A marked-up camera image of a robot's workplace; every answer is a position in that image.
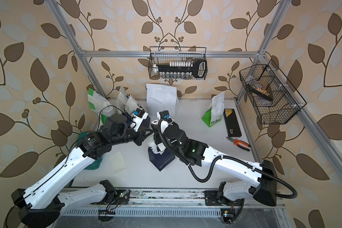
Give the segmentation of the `navy bag front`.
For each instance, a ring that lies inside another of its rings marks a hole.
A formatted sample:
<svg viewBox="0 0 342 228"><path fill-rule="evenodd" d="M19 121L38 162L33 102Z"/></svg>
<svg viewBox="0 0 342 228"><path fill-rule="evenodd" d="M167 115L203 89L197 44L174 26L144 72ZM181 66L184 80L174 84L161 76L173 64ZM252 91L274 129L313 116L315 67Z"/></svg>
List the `navy bag front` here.
<svg viewBox="0 0 342 228"><path fill-rule="evenodd" d="M140 104L130 95L125 105L125 111L130 115L135 123L148 123L150 117Z"/></svg>

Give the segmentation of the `navy bag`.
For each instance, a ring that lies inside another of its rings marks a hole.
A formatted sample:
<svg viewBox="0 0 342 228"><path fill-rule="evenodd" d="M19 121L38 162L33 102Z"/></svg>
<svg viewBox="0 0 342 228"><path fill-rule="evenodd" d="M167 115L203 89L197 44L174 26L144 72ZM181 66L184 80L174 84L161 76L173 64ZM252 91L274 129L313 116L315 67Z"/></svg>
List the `navy bag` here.
<svg viewBox="0 0 342 228"><path fill-rule="evenodd" d="M135 123L148 123L150 117L140 104L130 95L125 105L125 111L130 115Z"/></svg>
<svg viewBox="0 0 342 228"><path fill-rule="evenodd" d="M162 154L154 154L152 148L149 147L148 155L149 161L160 172L175 159L175 155L172 154L168 149L165 149L165 151Z"/></svg>

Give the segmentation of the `blue white Cheerful bag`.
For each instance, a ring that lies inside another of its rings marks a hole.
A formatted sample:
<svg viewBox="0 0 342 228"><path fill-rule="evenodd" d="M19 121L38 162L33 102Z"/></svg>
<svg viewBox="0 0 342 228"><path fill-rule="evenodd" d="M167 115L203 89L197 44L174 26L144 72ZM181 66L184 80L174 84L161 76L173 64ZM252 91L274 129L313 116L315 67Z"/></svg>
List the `blue white Cheerful bag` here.
<svg viewBox="0 0 342 228"><path fill-rule="evenodd" d="M131 113L131 111L129 109L129 105L127 104L129 97L130 97L130 95L128 95L125 92L125 88L123 86L121 86L119 91L118 91L116 105L120 110L122 110L123 112L125 112L127 114Z"/></svg>

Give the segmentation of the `large white paper bag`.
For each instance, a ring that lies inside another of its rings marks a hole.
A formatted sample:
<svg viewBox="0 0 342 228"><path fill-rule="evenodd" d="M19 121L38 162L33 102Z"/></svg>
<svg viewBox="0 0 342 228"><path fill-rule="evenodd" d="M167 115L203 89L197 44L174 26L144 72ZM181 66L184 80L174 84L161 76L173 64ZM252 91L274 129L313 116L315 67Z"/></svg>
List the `large white paper bag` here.
<svg viewBox="0 0 342 228"><path fill-rule="evenodd" d="M170 116L175 116L178 108L177 88L162 84L146 84L147 112L156 116L157 112L167 110Z"/></svg>

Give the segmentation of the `green white bag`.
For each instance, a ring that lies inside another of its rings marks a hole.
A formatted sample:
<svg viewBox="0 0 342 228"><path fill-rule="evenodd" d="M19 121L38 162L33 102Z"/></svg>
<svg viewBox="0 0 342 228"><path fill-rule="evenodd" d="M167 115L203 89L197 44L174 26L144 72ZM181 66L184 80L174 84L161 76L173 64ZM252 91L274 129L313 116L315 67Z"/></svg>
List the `green white bag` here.
<svg viewBox="0 0 342 228"><path fill-rule="evenodd" d="M100 115L101 125L105 123L109 116L115 114L114 107L111 106L110 102L93 89L88 90L87 97L90 109Z"/></svg>
<svg viewBox="0 0 342 228"><path fill-rule="evenodd" d="M211 99L211 104L209 110L205 112L202 117L202 121L208 126L212 127L216 123L220 122L223 117L224 112L224 98L225 92L221 92L220 94L214 96Z"/></svg>

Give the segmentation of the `pink mini stapler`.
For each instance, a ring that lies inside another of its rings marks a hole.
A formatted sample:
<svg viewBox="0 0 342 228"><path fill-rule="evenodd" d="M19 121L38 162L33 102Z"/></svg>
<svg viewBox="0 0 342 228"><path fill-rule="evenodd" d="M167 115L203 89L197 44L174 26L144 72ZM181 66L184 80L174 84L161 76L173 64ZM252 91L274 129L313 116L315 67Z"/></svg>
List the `pink mini stapler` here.
<svg viewBox="0 0 342 228"><path fill-rule="evenodd" d="M151 128L157 129L158 128L158 123L159 123L159 120L152 121L151 122Z"/></svg>

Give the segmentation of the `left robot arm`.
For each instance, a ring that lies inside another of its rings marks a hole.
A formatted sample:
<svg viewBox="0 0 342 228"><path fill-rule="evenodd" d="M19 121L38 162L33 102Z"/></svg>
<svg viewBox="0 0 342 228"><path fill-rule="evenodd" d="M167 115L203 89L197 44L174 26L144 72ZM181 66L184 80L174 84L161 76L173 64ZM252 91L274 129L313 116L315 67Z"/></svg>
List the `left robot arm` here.
<svg viewBox="0 0 342 228"><path fill-rule="evenodd" d="M140 146L152 133L152 129L144 127L138 131L126 129L122 135L103 127L88 133L45 177L27 189L17 189L12 193L21 223L29 228L46 228L67 211L91 203L111 204L120 199L108 180L74 192L62 193L61 190L88 165L110 152L112 146L128 142Z"/></svg>

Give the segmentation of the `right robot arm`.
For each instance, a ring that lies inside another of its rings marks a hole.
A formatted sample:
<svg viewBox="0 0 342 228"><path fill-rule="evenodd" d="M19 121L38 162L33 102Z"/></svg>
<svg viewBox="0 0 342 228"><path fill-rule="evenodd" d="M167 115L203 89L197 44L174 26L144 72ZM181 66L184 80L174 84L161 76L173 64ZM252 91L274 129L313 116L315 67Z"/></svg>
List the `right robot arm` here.
<svg viewBox="0 0 342 228"><path fill-rule="evenodd" d="M272 162L245 161L224 154L205 143L189 139L178 125L166 121L162 121L156 132L166 149L187 166L198 182L207 182L214 169L239 178L239 183L220 184L219 195L223 199L252 198L267 206L277 205L278 177Z"/></svg>

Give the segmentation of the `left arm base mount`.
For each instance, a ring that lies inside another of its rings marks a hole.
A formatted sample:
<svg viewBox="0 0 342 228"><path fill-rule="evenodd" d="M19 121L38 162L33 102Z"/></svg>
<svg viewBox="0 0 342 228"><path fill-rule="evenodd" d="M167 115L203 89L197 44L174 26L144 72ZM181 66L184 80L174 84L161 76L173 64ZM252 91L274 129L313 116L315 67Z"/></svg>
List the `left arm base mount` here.
<svg viewBox="0 0 342 228"><path fill-rule="evenodd" d="M120 203L129 201L130 190L126 189L118 192L109 180L103 180L90 189L92 192L98 189L105 192L105 195L101 199L101 201L93 203L96 205L106 205L105 209L98 210L98 220L100 222L108 222L113 219L116 215L116 209L120 205Z"/></svg>

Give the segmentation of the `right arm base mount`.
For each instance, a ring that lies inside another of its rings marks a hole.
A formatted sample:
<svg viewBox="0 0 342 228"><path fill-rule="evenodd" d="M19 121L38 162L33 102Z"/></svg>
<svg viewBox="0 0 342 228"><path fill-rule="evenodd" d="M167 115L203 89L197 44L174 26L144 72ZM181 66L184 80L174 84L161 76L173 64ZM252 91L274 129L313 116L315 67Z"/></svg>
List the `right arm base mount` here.
<svg viewBox="0 0 342 228"><path fill-rule="evenodd" d="M204 199L206 206L230 206L229 210L221 213L221 221L224 224L233 224L243 210L245 199L227 199L223 193L226 184L224 181L220 183L218 190L204 191Z"/></svg>

